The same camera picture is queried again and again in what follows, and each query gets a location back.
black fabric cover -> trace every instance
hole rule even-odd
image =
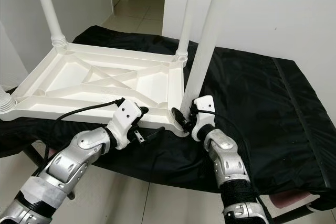
[[[93,26],[74,43],[173,55],[178,41],[155,35],[127,34]],[[185,83],[197,43],[190,42]],[[320,210],[336,207],[336,129],[323,105],[294,61],[232,49],[216,48],[201,96],[214,98],[216,126],[239,146],[250,176],[262,194],[290,189],[308,190],[322,197]],[[0,122],[0,157],[18,152],[34,139],[45,141],[52,120],[19,118]],[[100,125],[61,121],[52,148],[60,148],[75,134]],[[141,129],[142,135],[153,130]],[[111,150],[95,165],[149,182],[219,192],[213,165],[202,144],[170,131],[140,146]]]

white wall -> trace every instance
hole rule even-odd
[[[163,36],[179,38],[186,0],[165,0]],[[210,0],[198,0],[198,41]],[[336,0],[232,0],[221,47],[292,59],[336,124]]]
[[[53,0],[58,19],[72,41],[112,13],[111,0]],[[50,32],[39,0],[0,0],[0,19],[18,55],[31,72],[51,49]]]
[[[18,86],[28,75],[0,21],[0,85],[4,90]]]

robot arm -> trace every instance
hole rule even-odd
[[[130,143],[127,138],[129,129],[147,111],[130,100],[123,100],[107,127],[78,133],[38,176],[28,179],[0,216],[0,223],[50,223],[87,167],[110,148],[125,148]]]
[[[236,142],[216,129],[215,115],[202,113],[204,110],[215,112],[210,95],[194,100],[191,106],[192,125],[188,127],[192,129],[193,139],[204,143],[214,163],[217,184],[222,192],[225,223],[269,224],[261,204],[257,202]]]
[[[219,189],[222,191],[224,218],[227,224],[269,224],[262,206],[257,202],[244,162],[238,155],[236,142],[215,128],[214,102],[210,95],[194,100],[187,121],[177,109],[176,120],[191,132],[214,162]],[[88,165],[110,148],[121,150],[129,143],[130,129],[148,109],[122,100],[107,127],[78,133],[70,145],[59,152],[37,177],[30,177],[12,204],[0,216],[0,224],[48,224],[54,212],[73,190]],[[139,142],[143,137],[134,131]]]

black mattress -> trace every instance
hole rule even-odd
[[[178,41],[156,35],[127,34],[92,26],[74,43],[173,55]],[[196,53],[190,42],[185,83]],[[262,194],[301,189],[321,198],[316,209],[336,207],[336,129],[314,89],[294,61],[215,48],[201,90],[214,98],[216,126],[239,146],[250,177]],[[53,120],[0,121],[0,157],[18,153],[32,141],[45,141]],[[61,121],[51,147],[101,125]],[[153,130],[142,129],[143,135]],[[163,131],[145,144],[111,150],[94,163],[153,183],[218,192],[213,165],[202,144]]]

white tape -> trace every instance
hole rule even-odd
[[[49,184],[40,177],[30,177],[21,188],[25,199],[34,204],[44,201],[48,205],[59,208],[67,194],[61,189]]]

